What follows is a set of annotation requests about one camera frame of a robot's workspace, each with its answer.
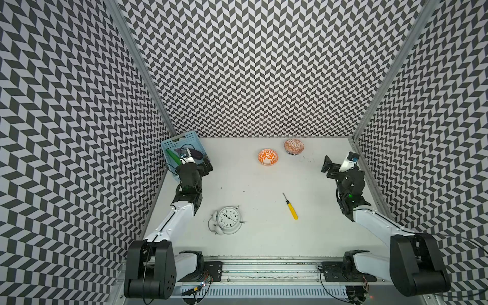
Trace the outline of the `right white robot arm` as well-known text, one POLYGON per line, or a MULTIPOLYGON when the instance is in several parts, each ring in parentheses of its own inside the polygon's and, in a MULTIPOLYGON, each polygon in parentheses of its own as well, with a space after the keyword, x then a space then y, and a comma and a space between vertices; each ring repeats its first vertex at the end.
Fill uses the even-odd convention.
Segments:
POLYGON ((341 164, 324 158, 321 172, 335 181, 335 198, 341 213, 365 228, 388 248, 388 255, 368 250, 344 253, 342 277, 352 282, 370 275, 391 282, 406 297, 448 292, 451 281, 435 238, 409 230, 382 213, 372 210, 363 197, 365 172, 358 166, 359 154, 349 152, 341 164))

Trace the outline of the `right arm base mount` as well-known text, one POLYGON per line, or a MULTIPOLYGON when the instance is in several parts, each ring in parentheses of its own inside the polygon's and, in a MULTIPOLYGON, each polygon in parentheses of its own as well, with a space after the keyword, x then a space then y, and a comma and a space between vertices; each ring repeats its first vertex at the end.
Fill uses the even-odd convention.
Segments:
POLYGON ((377 277, 359 272, 352 263, 324 261, 318 265, 318 270, 325 276, 326 282, 377 282, 377 277))

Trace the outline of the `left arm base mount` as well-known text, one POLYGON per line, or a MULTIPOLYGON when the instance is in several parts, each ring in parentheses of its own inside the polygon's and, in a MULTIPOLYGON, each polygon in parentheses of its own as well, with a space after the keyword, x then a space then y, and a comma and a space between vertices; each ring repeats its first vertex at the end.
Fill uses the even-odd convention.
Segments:
POLYGON ((213 282, 221 282, 223 265, 222 261, 204 262, 194 273, 186 275, 180 282, 203 282, 207 277, 213 282))

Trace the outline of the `white twin-bell alarm clock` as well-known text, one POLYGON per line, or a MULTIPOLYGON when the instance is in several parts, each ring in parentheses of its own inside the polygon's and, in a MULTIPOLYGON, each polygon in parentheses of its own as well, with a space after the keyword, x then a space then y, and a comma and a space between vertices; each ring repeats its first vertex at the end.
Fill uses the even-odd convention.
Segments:
POLYGON ((245 224, 239 206, 216 210, 208 220, 208 229, 215 235, 233 235, 245 224))

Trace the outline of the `yellow handled screwdriver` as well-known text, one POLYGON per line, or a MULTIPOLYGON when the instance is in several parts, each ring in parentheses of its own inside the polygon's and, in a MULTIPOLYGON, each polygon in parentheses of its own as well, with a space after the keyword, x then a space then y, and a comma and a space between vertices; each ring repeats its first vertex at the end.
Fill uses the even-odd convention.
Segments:
POLYGON ((295 219, 295 220, 298 220, 299 217, 298 217, 298 214, 296 213, 294 207, 292 206, 292 203, 288 200, 288 198, 286 197, 285 193, 283 193, 283 197, 285 198, 285 202, 287 204, 287 207, 288 209, 290 210, 291 214, 292 214, 292 217, 295 219))

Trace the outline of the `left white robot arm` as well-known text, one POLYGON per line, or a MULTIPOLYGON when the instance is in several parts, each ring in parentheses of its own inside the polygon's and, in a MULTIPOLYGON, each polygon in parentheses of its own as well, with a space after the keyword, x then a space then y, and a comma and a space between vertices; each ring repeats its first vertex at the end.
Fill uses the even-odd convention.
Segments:
POLYGON ((172 243, 188 227, 202 203, 202 177, 213 170, 205 157, 201 163, 183 158, 176 168, 180 183, 170 205, 170 212, 162 223, 145 239, 136 240, 128 248, 124 296, 142 299, 149 304, 153 299, 169 299, 175 285, 182 278, 202 272, 200 252, 174 254, 172 243))

